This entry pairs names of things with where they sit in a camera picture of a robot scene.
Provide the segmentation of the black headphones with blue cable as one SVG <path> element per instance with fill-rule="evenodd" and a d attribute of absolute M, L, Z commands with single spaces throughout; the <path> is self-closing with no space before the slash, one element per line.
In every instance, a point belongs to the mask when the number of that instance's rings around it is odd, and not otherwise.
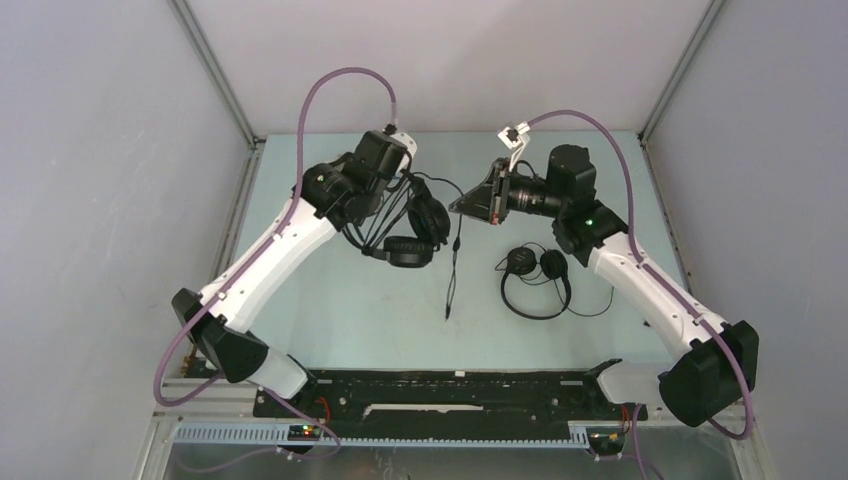
<path fill-rule="evenodd" d="M 342 234 L 366 257 L 398 268 L 423 268 L 448 244 L 452 229 L 448 209 L 428 183 L 444 183 L 460 195 L 464 191 L 452 180 L 424 172 L 404 172 L 397 179 L 398 184 L 387 189 L 390 203 L 383 220 L 374 220 L 366 234 L 357 226 L 345 226 Z"/>

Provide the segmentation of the black on-ear headphones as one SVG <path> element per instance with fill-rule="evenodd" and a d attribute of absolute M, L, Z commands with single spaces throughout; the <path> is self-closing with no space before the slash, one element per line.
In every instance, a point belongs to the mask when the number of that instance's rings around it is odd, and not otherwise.
<path fill-rule="evenodd" d="M 581 313 L 571 307 L 574 298 L 573 287 L 569 276 L 569 263 L 565 254 L 554 248 L 548 248 L 538 242 L 525 242 L 511 248 L 503 259 L 494 267 L 501 272 L 499 295 L 503 305 L 513 314 L 531 321 L 550 321 L 568 312 L 578 318 L 590 319 L 606 314 L 614 304 L 616 290 L 611 287 L 607 305 L 594 313 Z M 550 314 L 531 314 L 517 308 L 509 299 L 507 282 L 515 277 L 526 286 L 543 286 L 552 284 L 557 294 L 559 308 Z"/>

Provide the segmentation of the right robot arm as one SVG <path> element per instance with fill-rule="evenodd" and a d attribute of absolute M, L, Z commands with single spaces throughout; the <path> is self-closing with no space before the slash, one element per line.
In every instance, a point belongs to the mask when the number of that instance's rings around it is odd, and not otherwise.
<path fill-rule="evenodd" d="M 607 281 L 653 329 L 670 367 L 615 361 L 581 392 L 585 411 L 606 418 L 621 404 L 659 404 L 690 427 L 713 423 L 741 401 L 753 425 L 759 335 L 698 302 L 649 258 L 631 225 L 596 197 L 587 148 L 564 144 L 549 154 L 545 176 L 495 160 L 484 180 L 453 201 L 454 213 L 500 225 L 512 212 L 548 217 L 560 249 Z"/>

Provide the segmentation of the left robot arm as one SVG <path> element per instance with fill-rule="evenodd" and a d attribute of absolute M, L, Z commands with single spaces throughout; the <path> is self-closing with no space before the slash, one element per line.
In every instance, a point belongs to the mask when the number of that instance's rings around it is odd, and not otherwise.
<path fill-rule="evenodd" d="M 292 416 L 316 403 L 309 373 L 290 354 L 251 328 L 268 300 L 293 272 L 348 224 L 372 216 L 395 177 L 418 152 L 413 137 L 370 130 L 356 148 L 333 161 L 306 166 L 296 140 L 297 177 L 291 196 L 253 244 L 223 273 L 194 292 L 179 289 L 170 304 L 187 338 L 230 383 L 248 382 L 277 396 Z"/>

